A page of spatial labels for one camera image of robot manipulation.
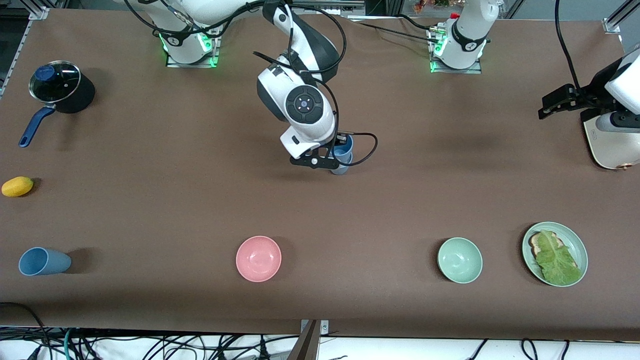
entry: blue handle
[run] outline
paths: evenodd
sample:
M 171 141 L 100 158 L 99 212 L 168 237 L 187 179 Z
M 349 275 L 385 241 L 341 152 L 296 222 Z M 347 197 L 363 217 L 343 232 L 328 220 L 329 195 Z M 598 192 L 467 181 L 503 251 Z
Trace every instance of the blue handle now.
M 50 108 L 48 106 L 45 106 L 44 108 L 38 110 L 38 112 L 36 112 L 31 118 L 31 121 L 29 121 L 29 125 L 27 125 L 27 128 L 24 130 L 24 134 L 22 134 L 22 138 L 20 138 L 18 146 L 29 146 L 29 144 L 31 143 L 31 139 L 33 139 L 33 135 L 36 135 L 36 130 L 38 130 L 38 126 L 40 126 L 42 119 L 53 114 L 55 111 L 56 109 Z

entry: lid knob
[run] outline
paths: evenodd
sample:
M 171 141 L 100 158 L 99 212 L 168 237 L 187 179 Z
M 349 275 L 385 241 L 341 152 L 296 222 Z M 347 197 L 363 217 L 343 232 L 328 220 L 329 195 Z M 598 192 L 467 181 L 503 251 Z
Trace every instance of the lid knob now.
M 49 81 L 56 75 L 56 69 L 54 69 L 51 65 L 44 65 L 39 67 L 34 75 L 37 80 Z

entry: saucepan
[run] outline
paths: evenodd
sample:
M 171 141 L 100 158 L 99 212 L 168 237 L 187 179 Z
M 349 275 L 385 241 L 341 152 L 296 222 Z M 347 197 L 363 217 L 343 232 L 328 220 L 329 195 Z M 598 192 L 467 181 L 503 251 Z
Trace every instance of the saucepan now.
M 69 61 L 52 61 L 39 67 L 29 81 L 29 93 L 44 107 L 38 110 L 24 130 L 18 145 L 31 143 L 42 119 L 58 111 L 77 113 L 93 101 L 95 87 L 80 69 Z

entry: green plate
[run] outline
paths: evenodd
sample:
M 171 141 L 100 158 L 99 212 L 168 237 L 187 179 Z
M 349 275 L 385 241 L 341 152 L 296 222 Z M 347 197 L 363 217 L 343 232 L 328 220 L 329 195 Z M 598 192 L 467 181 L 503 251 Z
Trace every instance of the green plate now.
M 449 280 L 468 284 L 482 272 L 482 254 L 465 238 L 451 238 L 438 251 L 438 267 Z
M 558 238 L 562 240 L 565 246 L 569 248 L 569 253 L 575 260 L 575 263 L 578 264 L 578 269 L 582 272 L 580 279 L 575 281 L 573 284 L 569 285 L 556 285 L 552 284 L 545 280 L 544 276 L 542 276 L 542 269 L 538 266 L 536 262 L 536 258 L 533 256 L 533 250 L 531 248 L 531 244 L 529 240 L 531 236 L 534 236 L 536 233 L 539 233 L 542 230 L 553 231 L 558 235 Z M 568 227 L 558 224 L 557 222 L 539 222 L 536 225 L 533 225 L 526 234 L 524 234 L 524 239 L 522 239 L 522 256 L 524 258 L 525 264 L 529 267 L 529 270 L 540 279 L 540 281 L 545 284 L 549 284 L 551 286 L 557 286 L 559 288 L 565 288 L 567 286 L 576 285 L 582 278 L 584 274 L 587 272 L 587 266 L 589 265 L 589 258 L 587 257 L 587 249 L 584 248 L 584 244 L 582 240 L 576 235 L 571 229 Z

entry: lettuce leaf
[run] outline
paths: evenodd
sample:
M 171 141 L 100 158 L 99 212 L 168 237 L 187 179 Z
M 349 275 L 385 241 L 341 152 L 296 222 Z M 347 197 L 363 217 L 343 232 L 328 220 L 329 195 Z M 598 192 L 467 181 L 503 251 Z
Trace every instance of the lettuce leaf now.
M 580 279 L 582 272 L 573 264 L 569 249 L 564 245 L 558 245 L 551 231 L 540 231 L 538 246 L 540 252 L 536 256 L 536 262 L 548 282 L 555 285 L 571 285 Z

